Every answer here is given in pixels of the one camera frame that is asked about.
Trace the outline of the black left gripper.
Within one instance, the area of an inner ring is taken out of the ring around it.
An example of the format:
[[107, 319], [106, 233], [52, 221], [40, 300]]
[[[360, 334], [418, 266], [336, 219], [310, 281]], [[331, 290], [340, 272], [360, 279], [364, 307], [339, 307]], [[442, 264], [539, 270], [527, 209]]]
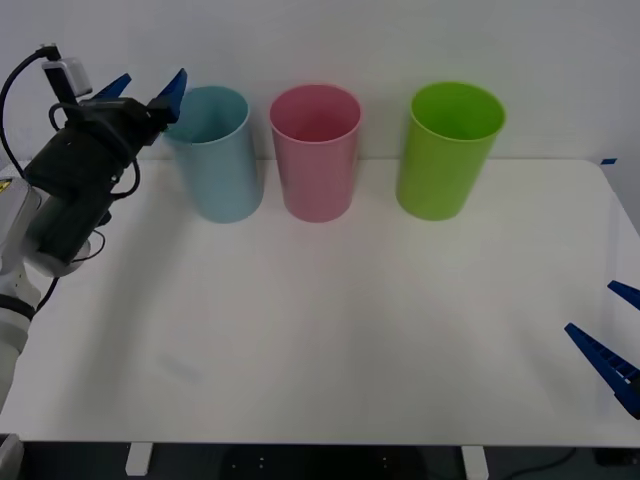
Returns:
[[111, 191], [140, 150], [177, 122], [187, 79], [181, 68], [159, 95], [142, 104], [118, 98], [131, 82], [125, 73], [90, 100], [51, 106], [51, 122], [59, 110], [67, 120], [25, 168], [27, 182], [63, 200]]

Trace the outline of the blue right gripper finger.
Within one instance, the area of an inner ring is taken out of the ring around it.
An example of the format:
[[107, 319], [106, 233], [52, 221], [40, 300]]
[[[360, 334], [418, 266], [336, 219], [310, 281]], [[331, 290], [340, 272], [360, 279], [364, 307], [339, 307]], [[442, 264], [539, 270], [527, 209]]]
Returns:
[[616, 295], [631, 304], [634, 308], [640, 309], [640, 290], [618, 281], [611, 281], [607, 288]]
[[639, 369], [615, 354], [582, 329], [568, 323], [565, 332], [635, 419], [639, 418]]

